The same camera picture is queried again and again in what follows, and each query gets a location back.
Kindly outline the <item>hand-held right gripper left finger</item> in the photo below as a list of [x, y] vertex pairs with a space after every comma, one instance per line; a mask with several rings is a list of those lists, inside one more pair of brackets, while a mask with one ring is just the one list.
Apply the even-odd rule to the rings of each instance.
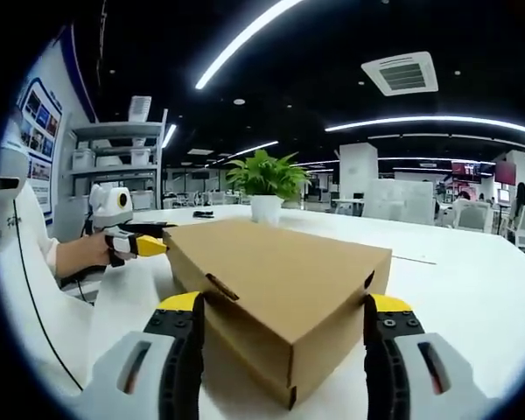
[[168, 297], [141, 332], [129, 332], [93, 366], [84, 419], [198, 419], [205, 305], [198, 291]]

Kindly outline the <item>person's left hand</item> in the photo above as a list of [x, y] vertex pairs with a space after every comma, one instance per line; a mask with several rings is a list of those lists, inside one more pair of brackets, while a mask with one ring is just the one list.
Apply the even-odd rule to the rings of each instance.
[[94, 266], [109, 265], [109, 246], [104, 233], [96, 233], [82, 237], [76, 242], [73, 252], [77, 271]]

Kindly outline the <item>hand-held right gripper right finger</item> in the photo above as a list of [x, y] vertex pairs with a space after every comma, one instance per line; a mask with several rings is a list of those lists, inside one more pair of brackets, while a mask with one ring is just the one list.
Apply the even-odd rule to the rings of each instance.
[[481, 419], [498, 405], [471, 364], [398, 298], [366, 295], [363, 341], [369, 419]]

